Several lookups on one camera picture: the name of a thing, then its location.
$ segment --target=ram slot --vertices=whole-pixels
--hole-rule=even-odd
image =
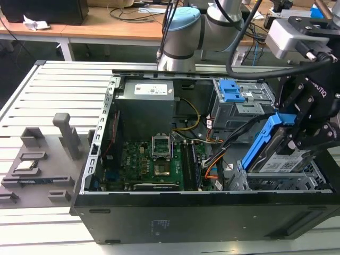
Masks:
[[[185,191],[197,191],[196,169],[190,144],[181,144],[183,182]]]

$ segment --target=open computer tower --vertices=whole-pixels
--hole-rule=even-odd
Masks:
[[[265,81],[225,74],[113,72],[72,211],[105,243],[294,239],[340,213],[340,169],[327,151],[290,173],[239,166],[270,114]]]

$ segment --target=power supply label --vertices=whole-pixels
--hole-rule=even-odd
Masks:
[[[134,87],[135,95],[158,95],[166,96],[168,94],[166,84],[136,84]]]

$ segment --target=slotted metal surface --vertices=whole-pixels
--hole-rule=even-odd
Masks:
[[[127,68],[154,70],[155,66],[99,62],[47,62],[34,66],[0,111],[0,180],[22,146],[19,137],[25,126],[39,126],[45,135],[59,134],[52,118],[57,112],[69,112],[71,125],[78,133],[87,133],[97,124],[111,70]],[[198,70],[224,72],[224,67],[200,65]],[[327,220],[297,240],[236,240],[237,237],[235,242],[99,246],[80,218],[69,215],[69,208],[0,210],[0,254],[312,254],[311,250],[331,254],[329,249],[340,249],[340,217]]]

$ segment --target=wooden desk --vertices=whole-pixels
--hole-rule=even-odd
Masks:
[[[125,12],[133,12],[137,9],[128,9]],[[129,15],[123,14],[121,17],[132,19],[150,15],[148,13],[134,12]],[[164,15],[154,16],[162,23]],[[124,40],[161,40],[162,25],[153,18],[150,23],[127,23],[114,19],[110,16],[107,8],[93,7],[89,9],[89,14],[84,20],[83,25],[68,25],[62,31],[63,37],[82,37],[82,38],[105,38],[105,39],[124,39]]]
[[[263,15],[273,7],[270,0],[263,0],[260,5],[259,12]],[[293,7],[293,9],[307,10],[308,8]],[[136,9],[127,9],[125,12],[132,12]],[[129,15],[122,15],[122,18],[136,18],[146,16],[148,14],[134,12]],[[158,22],[162,22],[163,15],[154,16]],[[71,43],[84,44],[103,44],[103,45],[140,45],[140,46],[159,46],[162,39],[162,26],[158,22],[150,23],[127,23],[114,19],[107,12],[107,8],[91,7],[89,13],[84,20],[83,25],[60,25],[52,24],[51,29],[32,31],[27,29],[21,23],[8,23],[3,18],[6,26],[18,38],[18,40],[33,41],[54,41],[61,44],[63,55],[66,61],[73,61]],[[255,24],[263,26],[264,20],[255,20]],[[13,40],[8,31],[0,25],[0,39]],[[241,41],[239,49],[247,51],[253,45],[253,40],[244,37]]]
[[[6,19],[6,17],[0,12],[1,19],[5,23],[6,27],[11,31],[14,35],[35,35],[35,36],[53,36],[53,37],[61,37],[61,33],[66,27],[66,25],[63,24],[49,24],[51,26],[50,29],[44,29],[44,30],[37,30],[33,31],[28,29],[24,24],[22,23],[9,23]],[[7,34],[10,33],[7,31],[7,29],[2,25],[0,22],[0,33],[1,34]]]

